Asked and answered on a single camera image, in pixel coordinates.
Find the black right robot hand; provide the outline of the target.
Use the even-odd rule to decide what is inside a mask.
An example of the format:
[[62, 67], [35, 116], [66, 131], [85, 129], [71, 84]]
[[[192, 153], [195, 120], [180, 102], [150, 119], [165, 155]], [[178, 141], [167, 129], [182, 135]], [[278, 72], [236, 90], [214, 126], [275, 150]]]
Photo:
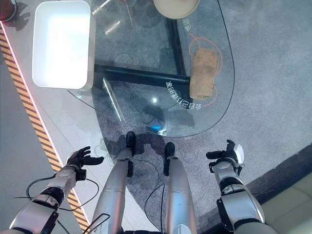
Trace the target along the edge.
[[244, 151], [241, 144], [228, 139], [226, 150], [207, 152], [208, 159], [232, 158], [237, 164], [244, 163]]

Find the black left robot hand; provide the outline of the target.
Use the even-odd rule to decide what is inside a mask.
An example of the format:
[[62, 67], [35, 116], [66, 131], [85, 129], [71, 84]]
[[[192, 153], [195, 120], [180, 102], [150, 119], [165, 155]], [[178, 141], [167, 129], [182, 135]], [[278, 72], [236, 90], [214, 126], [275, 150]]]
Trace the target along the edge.
[[86, 146], [75, 152], [67, 159], [66, 166], [76, 165], [82, 168], [85, 165], [100, 165], [104, 161], [104, 157], [91, 157], [91, 147]]

